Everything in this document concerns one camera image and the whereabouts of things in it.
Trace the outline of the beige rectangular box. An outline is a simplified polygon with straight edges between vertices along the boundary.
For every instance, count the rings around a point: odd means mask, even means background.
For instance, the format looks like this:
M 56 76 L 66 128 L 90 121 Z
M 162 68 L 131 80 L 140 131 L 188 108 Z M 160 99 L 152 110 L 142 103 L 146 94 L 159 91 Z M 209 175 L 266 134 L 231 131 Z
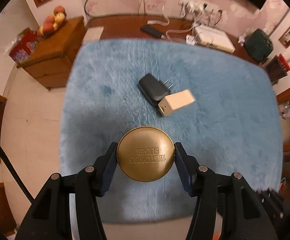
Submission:
M 189 89 L 165 96 L 158 104 L 160 113 L 169 116 L 175 111 L 195 102 L 195 97 Z

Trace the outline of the black power adapter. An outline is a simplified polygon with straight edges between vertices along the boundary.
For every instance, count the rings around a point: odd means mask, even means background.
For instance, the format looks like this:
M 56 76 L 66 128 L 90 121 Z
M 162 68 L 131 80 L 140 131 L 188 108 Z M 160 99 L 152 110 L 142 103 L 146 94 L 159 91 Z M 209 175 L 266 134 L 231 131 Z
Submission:
M 157 107 L 165 96 L 171 94 L 170 87 L 166 86 L 167 82 L 157 80 L 152 74 L 148 73 L 138 81 L 138 87 L 148 102 Z

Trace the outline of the dark waste bin red lid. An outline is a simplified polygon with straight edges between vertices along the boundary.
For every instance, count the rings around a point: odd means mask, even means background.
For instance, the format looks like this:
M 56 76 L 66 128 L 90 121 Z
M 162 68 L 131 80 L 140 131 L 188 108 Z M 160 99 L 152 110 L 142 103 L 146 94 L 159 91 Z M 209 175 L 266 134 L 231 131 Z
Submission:
M 279 79 L 287 76 L 290 66 L 282 54 L 276 55 L 266 65 L 265 70 L 269 76 L 271 83 L 275 83 Z

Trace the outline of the dark green heater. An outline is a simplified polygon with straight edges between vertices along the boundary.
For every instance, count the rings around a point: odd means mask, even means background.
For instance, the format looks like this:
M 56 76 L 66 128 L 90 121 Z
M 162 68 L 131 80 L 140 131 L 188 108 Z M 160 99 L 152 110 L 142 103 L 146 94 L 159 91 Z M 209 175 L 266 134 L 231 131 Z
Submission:
M 263 62 L 274 48 L 269 36 L 262 29 L 256 29 L 249 35 L 243 47 L 248 55 L 258 63 Z

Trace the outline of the blue fluffy table cloth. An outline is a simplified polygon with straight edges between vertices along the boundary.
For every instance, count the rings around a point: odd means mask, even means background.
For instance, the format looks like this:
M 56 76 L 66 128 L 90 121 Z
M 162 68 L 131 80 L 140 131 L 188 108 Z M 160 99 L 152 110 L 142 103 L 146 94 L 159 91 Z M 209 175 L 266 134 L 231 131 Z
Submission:
M 188 89 L 191 105 L 161 116 L 138 88 L 146 74 Z M 156 40 L 102 40 L 79 50 L 66 86 L 60 171 L 95 162 L 129 130 L 152 126 L 218 174 L 240 172 L 255 190 L 277 190 L 283 138 L 262 68 L 221 51 Z

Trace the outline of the red tissue box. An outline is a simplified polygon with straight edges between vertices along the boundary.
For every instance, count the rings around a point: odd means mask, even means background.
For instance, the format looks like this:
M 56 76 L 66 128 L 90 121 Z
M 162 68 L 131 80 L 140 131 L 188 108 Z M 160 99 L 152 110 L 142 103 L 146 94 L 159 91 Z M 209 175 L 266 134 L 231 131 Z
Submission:
M 17 65 L 22 64 L 29 59 L 37 45 L 37 33 L 30 28 L 26 28 L 13 40 L 8 55 Z

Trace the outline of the wooden tv bench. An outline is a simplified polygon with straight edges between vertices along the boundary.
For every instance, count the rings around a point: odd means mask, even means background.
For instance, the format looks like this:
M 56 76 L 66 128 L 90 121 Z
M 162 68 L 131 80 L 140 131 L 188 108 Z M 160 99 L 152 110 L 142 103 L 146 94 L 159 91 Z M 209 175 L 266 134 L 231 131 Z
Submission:
M 151 35 L 144 33 L 140 30 L 142 26 L 147 24 L 149 20 L 163 20 L 160 16 L 150 16 L 150 15 L 113 15 L 100 18 L 93 18 L 88 21 L 86 27 L 104 27 L 101 40 L 104 39 L 114 39 L 114 38 L 143 38 L 143 39 L 156 39 Z M 154 25 L 154 28 L 158 29 L 161 32 L 166 32 L 168 30 L 186 30 L 189 29 L 192 25 L 192 21 L 181 20 L 177 18 L 172 18 L 168 26 Z M 233 56 L 249 61 L 253 64 L 258 65 L 258 63 L 251 57 L 249 57 L 244 47 L 241 47 L 237 43 L 238 38 L 226 33 L 230 41 L 235 46 L 235 51 L 232 53 Z M 179 38 L 184 40 L 187 33 L 171 33 L 169 36 L 171 38 Z

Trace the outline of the fruit pile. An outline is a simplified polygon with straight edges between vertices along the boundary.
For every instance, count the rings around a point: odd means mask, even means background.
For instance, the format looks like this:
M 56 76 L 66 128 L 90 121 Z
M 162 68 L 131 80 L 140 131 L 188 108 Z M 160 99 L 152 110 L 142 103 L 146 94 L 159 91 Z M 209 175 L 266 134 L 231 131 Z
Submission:
M 45 22 L 37 30 L 37 35 L 40 37 L 52 35 L 64 24 L 66 16 L 63 6 L 55 7 L 53 13 L 47 16 Z

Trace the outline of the gold round tin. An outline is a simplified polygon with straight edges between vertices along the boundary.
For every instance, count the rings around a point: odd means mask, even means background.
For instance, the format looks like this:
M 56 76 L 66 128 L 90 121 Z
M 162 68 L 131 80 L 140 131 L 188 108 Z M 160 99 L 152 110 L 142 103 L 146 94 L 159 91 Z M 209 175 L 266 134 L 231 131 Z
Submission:
M 164 131 L 140 126 L 126 133 L 118 143 L 117 161 L 121 171 L 140 182 L 164 177 L 174 163 L 174 143 Z

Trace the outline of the wooden side cabinet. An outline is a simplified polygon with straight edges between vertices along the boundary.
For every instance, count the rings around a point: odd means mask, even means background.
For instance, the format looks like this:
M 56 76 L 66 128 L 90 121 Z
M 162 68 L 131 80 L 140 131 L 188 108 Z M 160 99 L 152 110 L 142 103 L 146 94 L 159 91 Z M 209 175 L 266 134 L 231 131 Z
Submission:
M 66 87 L 85 33 L 84 18 L 71 18 L 56 33 L 41 39 L 29 59 L 17 67 L 48 90 Z

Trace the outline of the white set-top box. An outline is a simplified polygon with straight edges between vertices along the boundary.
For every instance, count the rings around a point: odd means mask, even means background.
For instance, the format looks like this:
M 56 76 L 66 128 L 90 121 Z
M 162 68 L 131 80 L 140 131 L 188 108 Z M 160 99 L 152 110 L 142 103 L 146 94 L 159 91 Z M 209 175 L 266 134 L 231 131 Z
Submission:
M 199 45 L 208 46 L 227 53 L 234 53 L 235 46 L 224 31 L 198 25 L 194 27 L 195 39 Z

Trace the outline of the black remote control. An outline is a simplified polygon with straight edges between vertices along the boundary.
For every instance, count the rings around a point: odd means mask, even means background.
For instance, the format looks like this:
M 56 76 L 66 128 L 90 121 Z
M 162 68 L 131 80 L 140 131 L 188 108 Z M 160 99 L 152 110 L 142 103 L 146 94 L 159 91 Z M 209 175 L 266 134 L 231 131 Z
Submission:
M 140 27 L 140 31 L 149 34 L 150 36 L 154 37 L 154 38 L 164 38 L 165 34 L 161 31 L 159 31 L 158 29 L 152 27 L 151 25 L 143 25 Z

